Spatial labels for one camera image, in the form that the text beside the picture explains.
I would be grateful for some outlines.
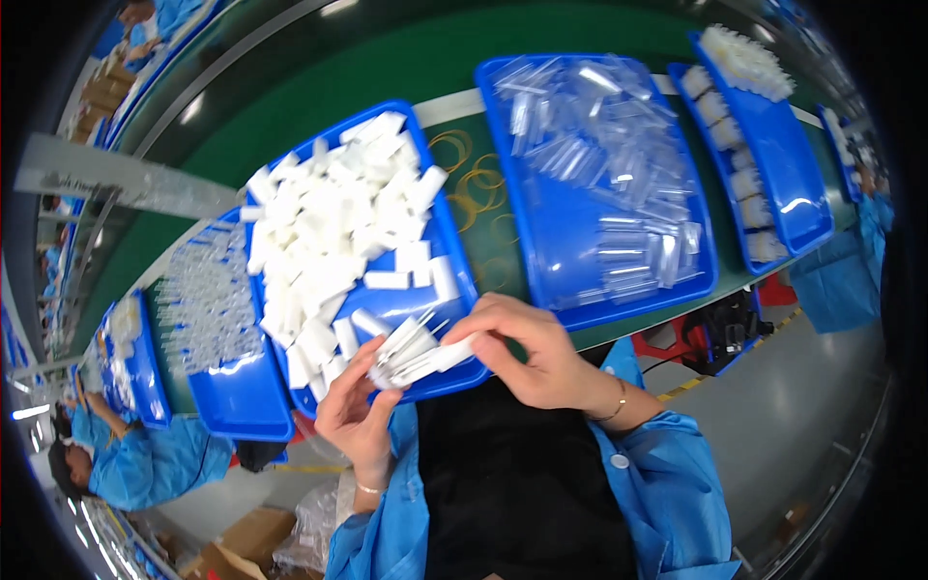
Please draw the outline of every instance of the white button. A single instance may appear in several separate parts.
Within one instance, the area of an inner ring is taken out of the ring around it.
[[[620,470],[627,470],[628,464],[630,463],[630,461],[628,461],[628,458],[620,453],[616,453],[615,455],[610,457],[609,462],[612,463],[613,467],[618,468]]]

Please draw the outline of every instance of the yellow floor line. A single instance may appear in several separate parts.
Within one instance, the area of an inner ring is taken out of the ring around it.
[[[777,332],[780,332],[780,330],[783,327],[793,322],[796,319],[796,317],[801,315],[802,313],[803,313],[803,309],[801,307],[793,310],[792,314],[783,318],[783,320],[781,320],[780,323],[773,328],[773,334],[768,334],[766,338],[759,339],[757,342],[754,343],[754,347],[751,350],[756,350],[757,347],[763,344],[768,338],[770,338]],[[696,377],[695,379],[690,379],[684,382],[683,384],[681,384],[680,386],[676,387],[675,389],[672,389],[664,394],[659,394],[657,396],[657,400],[661,401],[662,403],[664,401],[669,401],[670,399],[673,399],[674,397],[680,396],[681,394],[685,393],[689,389],[692,389],[693,387],[703,382],[704,380],[711,379],[711,378],[712,377],[710,377],[709,375],[700,375],[699,377]]]

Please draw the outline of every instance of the factory floor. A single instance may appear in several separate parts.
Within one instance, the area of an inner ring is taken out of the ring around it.
[[[764,319],[778,323],[794,310],[765,308]],[[649,372],[645,383],[655,395],[673,392],[667,407],[699,421],[725,490],[735,544],[760,552],[768,549],[772,532],[766,530],[776,529],[784,514],[811,508],[806,517],[814,518],[815,488],[840,481],[851,458],[848,437],[858,436],[879,404],[882,360],[878,325],[818,335],[800,314],[721,377],[679,390],[697,374],[667,363]],[[654,362],[639,359],[642,368]],[[330,453],[324,442],[300,443],[289,449],[289,466],[330,465]],[[223,481],[160,506],[153,517],[200,545],[256,506],[293,509],[333,477],[235,468]]]

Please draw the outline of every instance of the gray floor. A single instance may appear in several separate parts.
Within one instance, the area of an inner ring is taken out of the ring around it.
[[[765,309],[780,322],[793,307]],[[805,315],[745,354],[719,378],[707,379],[666,404],[699,421],[713,448],[737,543],[814,472],[831,442],[872,398],[883,356],[879,327],[817,335]],[[641,357],[646,368],[657,359]],[[667,393],[696,377],[675,364],[645,377],[648,390]],[[331,452],[324,455],[331,457]],[[310,444],[290,449],[290,465],[329,464]],[[258,505],[292,509],[325,475],[289,471],[250,474],[233,469],[158,508],[191,541],[205,543]]]

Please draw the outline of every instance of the red stool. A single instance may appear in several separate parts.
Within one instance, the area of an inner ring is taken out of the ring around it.
[[[687,358],[686,353],[691,351],[705,351],[708,346],[705,340],[705,333],[702,331],[702,328],[695,328],[690,331],[688,338],[690,339],[690,344],[687,345],[683,342],[683,323],[686,319],[686,315],[678,316],[668,322],[673,329],[676,339],[674,343],[668,348],[659,348],[657,346],[651,346],[645,342],[644,335],[642,332],[636,332],[632,335],[632,344],[635,346],[635,355],[637,356],[653,356],[660,360],[667,360],[668,358],[673,358],[679,360],[681,358]]]
[[[792,306],[799,302],[792,286],[780,284],[780,276],[773,273],[757,285],[761,306]]]

